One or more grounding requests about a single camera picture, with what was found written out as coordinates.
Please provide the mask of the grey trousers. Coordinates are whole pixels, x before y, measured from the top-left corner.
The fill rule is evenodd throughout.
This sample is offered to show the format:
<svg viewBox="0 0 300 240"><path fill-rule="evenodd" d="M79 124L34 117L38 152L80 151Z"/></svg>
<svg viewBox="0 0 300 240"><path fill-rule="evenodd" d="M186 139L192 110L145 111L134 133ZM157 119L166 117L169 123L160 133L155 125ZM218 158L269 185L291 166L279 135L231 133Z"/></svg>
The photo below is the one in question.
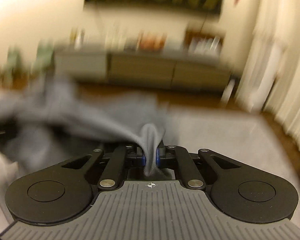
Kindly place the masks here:
<svg viewBox="0 0 300 240"><path fill-rule="evenodd" d="M99 142L138 144L146 158L144 174L160 174L156 150L166 132L164 110L155 98L128 94L85 101L69 80L49 79L22 92L0 95L0 125L14 121L17 135L0 141L0 152L27 172L38 171L68 154L53 136L58 127L69 135Z"/></svg>

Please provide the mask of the white air purifier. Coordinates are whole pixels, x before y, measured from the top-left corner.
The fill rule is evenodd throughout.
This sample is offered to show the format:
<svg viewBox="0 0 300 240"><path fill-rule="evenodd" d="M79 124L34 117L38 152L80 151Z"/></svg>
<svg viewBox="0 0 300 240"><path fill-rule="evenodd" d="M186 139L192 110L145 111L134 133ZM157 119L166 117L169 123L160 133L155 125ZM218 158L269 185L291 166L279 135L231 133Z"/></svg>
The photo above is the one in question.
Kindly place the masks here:
<svg viewBox="0 0 300 240"><path fill-rule="evenodd" d="M275 23L258 22L236 93L236 102L247 112L260 112L273 86L284 47L275 37Z"/></svg>

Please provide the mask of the long low grey sideboard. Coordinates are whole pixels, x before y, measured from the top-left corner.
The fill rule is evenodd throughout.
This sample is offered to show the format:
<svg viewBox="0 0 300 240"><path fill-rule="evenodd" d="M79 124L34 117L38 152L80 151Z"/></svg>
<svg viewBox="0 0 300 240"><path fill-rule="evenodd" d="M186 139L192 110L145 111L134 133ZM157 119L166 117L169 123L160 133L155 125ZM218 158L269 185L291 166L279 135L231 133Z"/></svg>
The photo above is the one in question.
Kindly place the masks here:
<svg viewBox="0 0 300 240"><path fill-rule="evenodd" d="M182 50L146 52L110 50L98 46L55 51L55 74L86 82L161 89L222 92L231 70L217 56Z"/></svg>

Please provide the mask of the clear glass bottles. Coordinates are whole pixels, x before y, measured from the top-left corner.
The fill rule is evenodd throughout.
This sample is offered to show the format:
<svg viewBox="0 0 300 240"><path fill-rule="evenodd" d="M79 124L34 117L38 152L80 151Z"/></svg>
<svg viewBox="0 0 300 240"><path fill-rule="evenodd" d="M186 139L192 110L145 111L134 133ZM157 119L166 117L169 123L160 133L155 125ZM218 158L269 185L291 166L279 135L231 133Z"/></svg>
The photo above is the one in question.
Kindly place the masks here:
<svg viewBox="0 0 300 240"><path fill-rule="evenodd" d="M83 46L84 36L85 36L84 29L77 29L77 28L71 29L70 44L75 49L80 49Z"/></svg>

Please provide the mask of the brown lattice tray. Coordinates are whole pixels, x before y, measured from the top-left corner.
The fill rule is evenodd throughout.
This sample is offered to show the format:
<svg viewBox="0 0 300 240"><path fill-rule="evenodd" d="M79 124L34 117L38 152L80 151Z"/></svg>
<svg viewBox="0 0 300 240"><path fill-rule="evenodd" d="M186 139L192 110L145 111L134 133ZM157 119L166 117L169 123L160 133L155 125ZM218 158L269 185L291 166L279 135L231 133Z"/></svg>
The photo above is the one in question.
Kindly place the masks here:
<svg viewBox="0 0 300 240"><path fill-rule="evenodd" d="M206 31L186 29L183 48L191 53L216 53L221 52L225 33L221 31Z"/></svg>

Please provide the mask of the red orange ornament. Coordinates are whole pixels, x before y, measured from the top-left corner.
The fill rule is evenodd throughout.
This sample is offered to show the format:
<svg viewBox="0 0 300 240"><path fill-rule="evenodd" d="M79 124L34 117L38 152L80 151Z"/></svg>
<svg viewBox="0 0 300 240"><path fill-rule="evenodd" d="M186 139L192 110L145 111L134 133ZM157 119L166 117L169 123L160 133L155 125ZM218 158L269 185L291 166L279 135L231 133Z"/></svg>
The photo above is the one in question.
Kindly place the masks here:
<svg viewBox="0 0 300 240"><path fill-rule="evenodd" d="M160 52L164 49L167 35L157 35L151 33L140 33L138 39L138 50Z"/></svg>

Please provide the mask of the cream curtain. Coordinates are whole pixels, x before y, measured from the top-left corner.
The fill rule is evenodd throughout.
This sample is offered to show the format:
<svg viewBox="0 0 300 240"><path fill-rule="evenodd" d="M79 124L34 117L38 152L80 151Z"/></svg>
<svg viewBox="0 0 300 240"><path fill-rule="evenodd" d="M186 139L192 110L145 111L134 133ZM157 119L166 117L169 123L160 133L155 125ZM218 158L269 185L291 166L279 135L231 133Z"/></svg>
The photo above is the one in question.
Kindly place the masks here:
<svg viewBox="0 0 300 240"><path fill-rule="evenodd" d="M262 0L254 34L270 47L252 109L273 113L300 150L300 0Z"/></svg>

